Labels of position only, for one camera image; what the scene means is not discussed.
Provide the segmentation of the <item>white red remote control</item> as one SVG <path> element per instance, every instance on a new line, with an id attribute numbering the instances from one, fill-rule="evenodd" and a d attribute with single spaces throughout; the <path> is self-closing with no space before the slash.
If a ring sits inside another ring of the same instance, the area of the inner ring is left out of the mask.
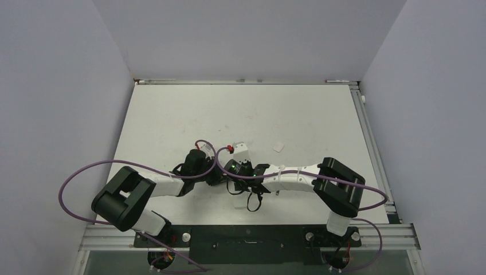
<path id="1" fill-rule="evenodd" d="M 248 202 L 247 193 L 233 196 L 233 207 L 236 210 L 246 210 L 247 202 Z"/>

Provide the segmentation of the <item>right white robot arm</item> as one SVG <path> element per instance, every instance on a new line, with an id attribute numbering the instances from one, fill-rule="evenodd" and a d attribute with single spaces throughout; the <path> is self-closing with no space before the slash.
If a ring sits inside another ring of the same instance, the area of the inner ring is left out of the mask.
<path id="1" fill-rule="evenodd" d="M 278 191 L 315 193 L 331 210 L 324 229 L 324 238 L 331 245 L 338 245 L 347 237 L 351 219 L 358 215 L 363 190 L 337 182 L 343 180 L 364 186 L 366 180 L 354 170 L 334 158 L 324 158 L 321 163 L 304 167 L 285 167 L 271 164 L 239 163 L 230 160 L 224 170 L 231 178 L 241 181 L 242 188 L 256 194 Z"/>

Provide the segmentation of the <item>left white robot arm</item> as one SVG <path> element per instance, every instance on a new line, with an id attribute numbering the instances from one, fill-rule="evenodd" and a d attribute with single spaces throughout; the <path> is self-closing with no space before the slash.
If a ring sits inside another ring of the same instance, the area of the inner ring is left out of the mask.
<path id="1" fill-rule="evenodd" d="M 193 149 L 167 176 L 122 167 L 95 196 L 91 209 L 120 231 L 143 231 L 154 245 L 164 246 L 171 238 L 171 223 L 146 208 L 149 199 L 182 197 L 196 183 L 214 186 L 221 181 L 222 171 L 214 164 L 214 158 L 205 151 Z"/>

